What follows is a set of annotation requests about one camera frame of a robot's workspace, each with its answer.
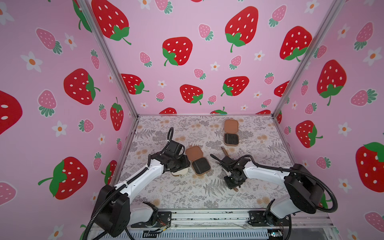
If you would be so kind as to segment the cream nail clipper case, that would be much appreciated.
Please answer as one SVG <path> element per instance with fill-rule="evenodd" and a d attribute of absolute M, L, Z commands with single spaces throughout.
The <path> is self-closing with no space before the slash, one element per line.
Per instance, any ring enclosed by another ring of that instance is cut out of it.
<path fill-rule="evenodd" d="M 172 173 L 172 175 L 174 177 L 181 177 L 181 176 L 186 175 L 188 172 L 189 172 L 189 168 L 185 168 L 185 169 L 182 169 L 182 170 L 179 170 L 177 172 Z"/>

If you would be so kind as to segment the light brown nail clipper case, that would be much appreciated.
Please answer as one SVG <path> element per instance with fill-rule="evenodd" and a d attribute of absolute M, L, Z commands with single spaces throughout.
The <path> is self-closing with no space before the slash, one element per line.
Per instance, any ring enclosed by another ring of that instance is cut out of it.
<path fill-rule="evenodd" d="M 186 149 L 186 155 L 197 176 L 202 176 L 211 170 L 211 165 L 207 158 L 204 157 L 203 151 L 199 146 L 192 146 Z"/>

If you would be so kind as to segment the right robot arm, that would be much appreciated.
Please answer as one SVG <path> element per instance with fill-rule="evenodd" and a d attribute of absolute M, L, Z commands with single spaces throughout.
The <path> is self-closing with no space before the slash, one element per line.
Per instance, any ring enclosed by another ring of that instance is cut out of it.
<path fill-rule="evenodd" d="M 251 155 L 237 160 L 226 156 L 218 162 L 228 174 L 224 180 L 229 189 L 240 188 L 248 179 L 258 179 L 286 188 L 287 195 L 271 200 L 262 214 L 251 217 L 248 221 L 251 226 L 277 226 L 283 219 L 299 212 L 334 213 L 338 209 L 338 201 L 332 190 L 303 165 L 294 164 L 291 168 L 266 166 L 257 163 Z"/>

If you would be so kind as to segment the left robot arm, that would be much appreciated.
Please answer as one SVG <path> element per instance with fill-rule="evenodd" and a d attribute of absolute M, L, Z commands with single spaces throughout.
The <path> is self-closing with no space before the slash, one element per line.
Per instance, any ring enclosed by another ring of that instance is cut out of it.
<path fill-rule="evenodd" d="M 147 164 L 130 178 L 121 183 L 104 186 L 98 195 L 91 219 L 86 226 L 83 240 L 87 240 L 93 224 L 104 231 L 95 239 L 105 235 L 119 236 L 127 226 L 147 222 L 156 211 L 155 206 L 144 204 L 143 209 L 149 213 L 139 213 L 131 208 L 132 201 L 154 179 L 166 172 L 176 173 L 190 166 L 185 155 L 185 146 L 173 140 L 168 140 L 166 146 L 159 152 L 148 156 Z"/>

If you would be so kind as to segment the brown nail file sleeve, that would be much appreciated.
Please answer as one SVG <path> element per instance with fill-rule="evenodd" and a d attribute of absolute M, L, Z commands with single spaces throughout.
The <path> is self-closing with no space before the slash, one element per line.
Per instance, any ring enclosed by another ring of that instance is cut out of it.
<path fill-rule="evenodd" d="M 222 149 L 224 155 L 225 155 L 226 157 L 229 157 L 229 154 L 228 154 L 227 150 L 226 150 L 223 146 L 221 146 L 221 149 Z"/>

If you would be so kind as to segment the dark brown nail clipper case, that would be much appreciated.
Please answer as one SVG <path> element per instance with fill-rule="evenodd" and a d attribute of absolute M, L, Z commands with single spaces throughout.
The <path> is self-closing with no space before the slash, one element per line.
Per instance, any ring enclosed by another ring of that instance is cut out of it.
<path fill-rule="evenodd" d="M 225 120 L 224 123 L 224 143 L 227 146 L 237 146 L 239 144 L 239 122 L 234 119 Z"/>

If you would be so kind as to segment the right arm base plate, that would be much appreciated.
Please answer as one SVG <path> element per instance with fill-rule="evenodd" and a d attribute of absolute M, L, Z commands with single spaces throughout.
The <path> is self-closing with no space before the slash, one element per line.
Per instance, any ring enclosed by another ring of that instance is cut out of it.
<path fill-rule="evenodd" d="M 265 214 L 264 211 L 249 211 L 247 223 L 252 227 L 288 227 L 290 219 L 289 217 L 278 219 L 271 213 Z"/>

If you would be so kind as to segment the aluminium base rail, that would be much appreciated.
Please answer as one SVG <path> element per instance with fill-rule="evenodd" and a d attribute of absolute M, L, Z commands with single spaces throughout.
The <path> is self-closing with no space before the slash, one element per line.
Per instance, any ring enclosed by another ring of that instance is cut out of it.
<path fill-rule="evenodd" d="M 160 209 L 160 211 L 172 212 L 172 221 L 169 230 L 208 230 L 208 229 L 273 229 L 279 227 L 252 227 L 249 220 L 249 211 L 264 211 L 263 209 Z M 303 212 L 292 214 L 289 217 L 293 228 L 333 228 L 331 219 L 327 213 L 317 212 L 313 215 Z M 133 230 L 149 230 L 157 228 L 131 228 Z"/>

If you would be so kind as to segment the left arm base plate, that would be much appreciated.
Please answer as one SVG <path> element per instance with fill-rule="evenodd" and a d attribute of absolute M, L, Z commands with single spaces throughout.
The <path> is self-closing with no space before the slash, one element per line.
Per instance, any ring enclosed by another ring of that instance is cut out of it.
<path fill-rule="evenodd" d="M 131 228 L 161 228 L 169 227 L 172 221 L 172 212 L 160 211 L 152 216 L 147 222 L 131 225 Z"/>

